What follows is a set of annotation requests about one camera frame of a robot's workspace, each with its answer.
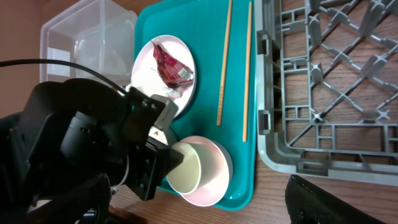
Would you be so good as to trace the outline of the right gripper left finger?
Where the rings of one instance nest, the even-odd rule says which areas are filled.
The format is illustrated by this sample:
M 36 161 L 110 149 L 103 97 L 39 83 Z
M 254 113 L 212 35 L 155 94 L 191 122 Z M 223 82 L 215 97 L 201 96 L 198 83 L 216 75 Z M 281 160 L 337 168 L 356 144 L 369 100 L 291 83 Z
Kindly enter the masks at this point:
M 28 223 L 75 223 L 89 210 L 94 223 L 108 220 L 111 186 L 106 174 L 99 174 L 71 191 L 51 200 L 27 215 Z

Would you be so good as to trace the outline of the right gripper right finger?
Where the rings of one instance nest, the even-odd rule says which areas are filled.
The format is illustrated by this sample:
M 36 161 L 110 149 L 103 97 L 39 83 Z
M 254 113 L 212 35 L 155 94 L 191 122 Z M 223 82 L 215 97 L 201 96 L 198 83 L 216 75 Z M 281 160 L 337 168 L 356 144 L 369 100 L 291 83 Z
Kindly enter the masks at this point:
M 285 204 L 292 224 L 378 224 L 374 218 L 298 175 L 291 175 Z

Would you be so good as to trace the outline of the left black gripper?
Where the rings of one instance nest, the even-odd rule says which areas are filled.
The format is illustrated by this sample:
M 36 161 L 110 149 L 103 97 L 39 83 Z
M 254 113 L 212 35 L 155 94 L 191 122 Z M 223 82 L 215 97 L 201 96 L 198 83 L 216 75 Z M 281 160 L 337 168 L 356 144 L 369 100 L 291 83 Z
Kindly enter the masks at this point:
M 183 155 L 150 136 L 150 129 L 155 128 L 154 123 L 164 108 L 163 103 L 134 87 L 129 89 L 125 99 L 131 106 L 123 130 L 130 147 L 125 184 L 141 200 L 151 200 L 162 180 L 182 162 Z

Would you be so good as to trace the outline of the cream white cup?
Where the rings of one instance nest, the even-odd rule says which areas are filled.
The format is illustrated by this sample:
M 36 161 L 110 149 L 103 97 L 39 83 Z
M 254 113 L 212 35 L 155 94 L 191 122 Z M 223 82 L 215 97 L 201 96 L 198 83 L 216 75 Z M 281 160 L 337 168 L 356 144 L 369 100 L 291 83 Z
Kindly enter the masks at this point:
M 188 143 L 178 142 L 172 149 L 183 155 L 182 162 L 168 173 L 166 179 L 174 191 L 186 195 L 192 193 L 200 183 L 201 163 L 193 146 Z

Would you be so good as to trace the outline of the white napkin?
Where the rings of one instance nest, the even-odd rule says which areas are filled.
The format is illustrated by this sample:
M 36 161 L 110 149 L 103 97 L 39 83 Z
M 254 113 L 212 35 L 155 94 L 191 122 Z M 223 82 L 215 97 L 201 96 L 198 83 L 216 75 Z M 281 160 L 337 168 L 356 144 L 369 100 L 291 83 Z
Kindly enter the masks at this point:
M 153 94 L 168 97 L 168 98 L 180 98 L 181 93 L 173 88 L 169 88 L 166 85 L 157 85 L 153 87 Z

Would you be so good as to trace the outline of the red snack wrapper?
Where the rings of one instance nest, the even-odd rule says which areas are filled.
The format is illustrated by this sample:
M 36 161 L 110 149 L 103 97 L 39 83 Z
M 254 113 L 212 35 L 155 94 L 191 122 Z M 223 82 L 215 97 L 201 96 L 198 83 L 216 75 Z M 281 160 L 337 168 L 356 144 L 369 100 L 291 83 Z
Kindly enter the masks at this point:
M 152 41 L 152 45 L 154 46 L 153 57 L 157 64 L 157 71 L 169 88 L 177 89 L 182 85 L 193 83 L 193 70 L 171 56 L 157 41 Z

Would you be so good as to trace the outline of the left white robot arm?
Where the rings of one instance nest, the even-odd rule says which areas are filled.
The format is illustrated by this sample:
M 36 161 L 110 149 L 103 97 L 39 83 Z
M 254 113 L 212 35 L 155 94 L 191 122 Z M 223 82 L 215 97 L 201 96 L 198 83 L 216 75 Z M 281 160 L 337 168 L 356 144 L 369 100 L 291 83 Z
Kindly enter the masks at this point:
M 183 155 L 149 136 L 170 100 L 89 79 L 43 82 L 1 119 L 2 223 L 107 223 L 118 185 L 154 197 Z

